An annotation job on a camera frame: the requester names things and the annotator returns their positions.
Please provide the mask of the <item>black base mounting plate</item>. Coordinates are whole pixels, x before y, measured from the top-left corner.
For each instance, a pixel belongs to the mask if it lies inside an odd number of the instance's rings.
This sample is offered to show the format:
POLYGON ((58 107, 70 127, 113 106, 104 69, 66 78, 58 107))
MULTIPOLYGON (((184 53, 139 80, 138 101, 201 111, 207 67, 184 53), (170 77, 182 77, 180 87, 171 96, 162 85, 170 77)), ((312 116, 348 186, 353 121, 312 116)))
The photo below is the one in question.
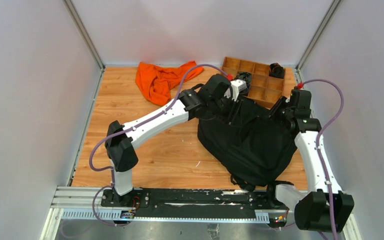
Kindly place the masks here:
POLYGON ((132 209, 136 218, 251 220, 256 213, 284 214, 282 203, 271 202, 265 190, 134 188, 119 196, 104 190, 100 207, 132 209))

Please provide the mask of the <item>black student backpack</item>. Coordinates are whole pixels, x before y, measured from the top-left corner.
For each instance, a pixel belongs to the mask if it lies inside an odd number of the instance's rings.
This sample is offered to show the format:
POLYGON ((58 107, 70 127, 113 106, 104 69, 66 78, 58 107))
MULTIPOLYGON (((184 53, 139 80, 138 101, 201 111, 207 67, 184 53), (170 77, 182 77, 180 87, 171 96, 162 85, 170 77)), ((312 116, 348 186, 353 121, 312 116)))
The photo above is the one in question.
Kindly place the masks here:
POLYGON ((200 120, 197 138, 230 173, 230 181, 252 192, 277 179, 288 167, 297 146, 291 133, 269 119, 270 111, 241 97, 231 124, 219 117, 200 120))

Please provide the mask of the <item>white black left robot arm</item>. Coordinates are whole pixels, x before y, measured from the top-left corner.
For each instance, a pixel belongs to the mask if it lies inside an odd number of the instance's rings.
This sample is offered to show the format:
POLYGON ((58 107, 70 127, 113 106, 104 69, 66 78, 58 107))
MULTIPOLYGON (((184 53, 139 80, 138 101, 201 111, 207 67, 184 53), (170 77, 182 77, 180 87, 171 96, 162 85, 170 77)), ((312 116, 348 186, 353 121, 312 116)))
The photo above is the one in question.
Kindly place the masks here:
POLYGON ((155 135, 192 119, 211 120, 228 116, 247 88, 244 80, 230 80, 213 75, 205 84, 197 84, 179 93, 177 99, 137 120, 120 124, 112 122, 104 146, 112 167, 112 184, 103 199, 109 205, 135 207, 139 196, 133 187, 133 168, 139 158, 136 150, 155 135))

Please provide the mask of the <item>orange cloth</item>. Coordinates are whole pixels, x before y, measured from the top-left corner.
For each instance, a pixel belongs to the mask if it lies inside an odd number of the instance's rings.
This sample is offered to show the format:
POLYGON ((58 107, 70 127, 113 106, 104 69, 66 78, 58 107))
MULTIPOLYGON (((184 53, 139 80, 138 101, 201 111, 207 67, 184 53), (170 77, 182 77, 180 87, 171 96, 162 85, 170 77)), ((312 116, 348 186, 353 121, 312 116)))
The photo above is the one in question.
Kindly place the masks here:
POLYGON ((135 83, 147 101, 164 106, 172 99, 171 90, 178 86, 187 71, 196 65, 195 61, 189 61, 179 67, 160 67, 140 62, 135 83))

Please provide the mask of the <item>wooden compartment tray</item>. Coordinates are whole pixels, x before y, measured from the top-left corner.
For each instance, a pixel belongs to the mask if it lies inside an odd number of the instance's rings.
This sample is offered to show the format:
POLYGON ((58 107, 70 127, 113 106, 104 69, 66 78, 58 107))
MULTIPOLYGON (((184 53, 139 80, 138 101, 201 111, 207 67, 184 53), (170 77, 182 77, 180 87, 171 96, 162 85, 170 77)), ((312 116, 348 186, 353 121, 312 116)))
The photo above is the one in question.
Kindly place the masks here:
POLYGON ((222 70, 232 75, 235 79, 237 79, 236 75, 238 72, 252 73, 250 88, 244 90, 242 95, 270 109, 283 95, 286 69, 284 68, 284 79, 280 79, 269 76, 269 66, 270 64, 226 56, 222 64, 222 70))

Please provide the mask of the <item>aluminium frame rail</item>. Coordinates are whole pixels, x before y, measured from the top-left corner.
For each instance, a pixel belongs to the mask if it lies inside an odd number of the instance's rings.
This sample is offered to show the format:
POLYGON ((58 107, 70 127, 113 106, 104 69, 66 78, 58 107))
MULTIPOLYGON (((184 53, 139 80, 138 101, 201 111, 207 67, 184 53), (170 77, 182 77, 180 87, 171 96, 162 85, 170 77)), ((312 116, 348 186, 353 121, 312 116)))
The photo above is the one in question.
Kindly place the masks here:
POLYGON ((265 190, 57 187, 42 240, 351 240, 327 209, 295 211, 265 190))

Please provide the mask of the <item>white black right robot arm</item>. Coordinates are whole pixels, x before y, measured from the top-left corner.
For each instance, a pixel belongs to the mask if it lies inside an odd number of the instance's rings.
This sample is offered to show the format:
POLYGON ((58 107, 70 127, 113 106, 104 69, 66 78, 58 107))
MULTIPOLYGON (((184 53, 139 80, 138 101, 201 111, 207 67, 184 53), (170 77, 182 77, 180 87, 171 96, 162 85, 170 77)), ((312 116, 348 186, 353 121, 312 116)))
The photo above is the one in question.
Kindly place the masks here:
POLYGON ((300 192, 290 182, 276 180, 269 184, 265 201, 272 209, 285 205, 292 210, 300 230, 339 234, 355 202, 334 177, 324 148, 321 123, 311 117, 311 99, 310 91, 294 88, 290 97, 282 96, 269 113, 270 120, 291 133, 303 161, 307 193, 300 192))

